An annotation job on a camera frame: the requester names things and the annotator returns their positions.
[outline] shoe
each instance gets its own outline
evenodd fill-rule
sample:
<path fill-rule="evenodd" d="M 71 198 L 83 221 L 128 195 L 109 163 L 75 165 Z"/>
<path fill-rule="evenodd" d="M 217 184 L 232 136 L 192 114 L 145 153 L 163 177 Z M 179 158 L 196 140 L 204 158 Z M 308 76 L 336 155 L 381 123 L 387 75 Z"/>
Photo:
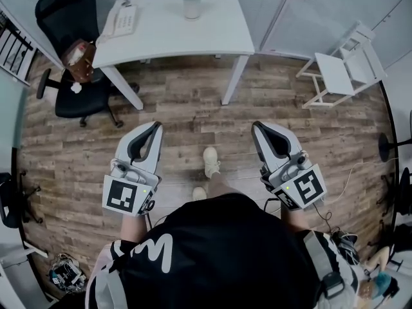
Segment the shoe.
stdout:
<path fill-rule="evenodd" d="M 195 187 L 192 192 L 193 201 L 206 199 L 206 191 L 202 187 Z"/>
<path fill-rule="evenodd" d="M 203 152 L 205 160 L 206 177 L 212 178 L 213 173 L 219 173 L 220 161 L 218 161 L 218 152 L 214 147 L 207 147 Z"/>

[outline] brown bag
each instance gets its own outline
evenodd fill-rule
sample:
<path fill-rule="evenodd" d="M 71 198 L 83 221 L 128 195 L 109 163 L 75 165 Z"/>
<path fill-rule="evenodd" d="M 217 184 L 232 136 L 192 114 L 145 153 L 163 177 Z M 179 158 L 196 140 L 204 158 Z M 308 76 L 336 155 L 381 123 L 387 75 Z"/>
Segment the brown bag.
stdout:
<path fill-rule="evenodd" d="M 96 47 L 82 39 L 75 41 L 63 56 L 62 62 L 64 67 L 70 71 L 75 82 L 81 84 L 90 82 L 93 76 L 93 58 Z"/>

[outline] white wooden chair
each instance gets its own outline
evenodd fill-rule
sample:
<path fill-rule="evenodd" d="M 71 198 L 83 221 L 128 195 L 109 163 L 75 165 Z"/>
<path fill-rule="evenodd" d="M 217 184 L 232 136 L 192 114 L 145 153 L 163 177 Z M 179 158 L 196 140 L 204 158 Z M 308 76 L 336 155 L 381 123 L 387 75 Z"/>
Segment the white wooden chair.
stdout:
<path fill-rule="evenodd" d="M 374 37 L 375 34 L 370 29 L 357 22 L 349 35 L 344 36 L 344 39 L 331 49 L 331 54 L 315 53 L 315 57 L 296 74 L 296 78 L 311 77 L 317 93 L 314 98 L 303 104 L 302 108 L 332 108 L 385 78 L 385 71 L 371 44 Z M 321 74 L 306 72 L 315 61 Z M 322 92 L 317 79 L 324 82 L 325 90 Z M 326 103 L 323 102 L 323 96 L 327 93 L 344 96 L 333 103 Z"/>

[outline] wooden floor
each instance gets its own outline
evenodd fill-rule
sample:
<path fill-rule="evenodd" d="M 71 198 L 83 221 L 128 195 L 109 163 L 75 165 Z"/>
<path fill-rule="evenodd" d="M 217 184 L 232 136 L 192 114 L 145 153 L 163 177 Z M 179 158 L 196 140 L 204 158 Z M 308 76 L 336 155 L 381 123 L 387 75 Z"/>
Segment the wooden floor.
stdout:
<path fill-rule="evenodd" d="M 232 61 L 179 57 L 121 65 L 128 81 L 140 83 L 145 109 L 137 111 L 121 96 L 111 98 L 113 111 L 124 121 L 124 127 L 116 129 L 104 113 L 90 117 L 86 128 L 79 127 L 79 120 L 57 118 L 54 108 L 35 94 L 46 68 L 52 67 L 56 80 L 60 72 L 42 55 L 36 57 L 18 167 L 27 170 L 28 187 L 42 188 L 32 198 L 32 207 L 44 223 L 30 222 L 24 229 L 30 242 L 50 254 L 50 259 L 34 256 L 49 292 L 56 294 L 46 275 L 58 253 L 78 259 L 89 276 L 101 248 L 118 236 L 121 216 L 102 209 L 102 182 L 119 139 L 140 124 L 157 120 L 164 126 L 158 166 L 163 181 L 155 196 L 153 222 L 191 200 L 195 186 L 207 185 L 201 155 L 208 145 L 218 150 L 221 172 L 230 185 L 262 207 L 271 195 L 259 181 L 261 162 L 250 135 L 256 120 L 289 127 L 297 135 L 311 161 L 321 167 L 327 200 L 342 192 L 354 164 L 380 162 L 377 139 L 380 132 L 390 134 L 390 125 L 378 86 L 333 109 L 301 109 L 315 95 L 311 79 L 294 77 L 302 62 L 253 57 L 237 95 L 228 106 L 221 106 L 220 93 Z M 392 170 L 393 162 L 358 165 L 339 201 L 318 203 L 323 216 L 332 211 L 332 227 L 359 235 L 362 257 L 369 254 L 367 242 L 377 237 L 384 210 L 375 205 L 386 191 L 380 176 Z M 268 210 L 278 207 L 270 203 Z M 328 230 L 313 207 L 306 213 L 312 227 Z"/>

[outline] telephone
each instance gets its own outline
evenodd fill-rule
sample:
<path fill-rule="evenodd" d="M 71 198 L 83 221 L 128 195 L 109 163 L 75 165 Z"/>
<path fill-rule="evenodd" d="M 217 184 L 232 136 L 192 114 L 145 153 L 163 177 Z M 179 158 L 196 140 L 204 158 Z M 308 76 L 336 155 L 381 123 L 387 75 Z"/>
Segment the telephone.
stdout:
<path fill-rule="evenodd" d="M 120 37 L 121 35 L 132 34 L 135 31 L 136 15 L 136 5 L 113 7 L 109 12 L 102 36 Z"/>

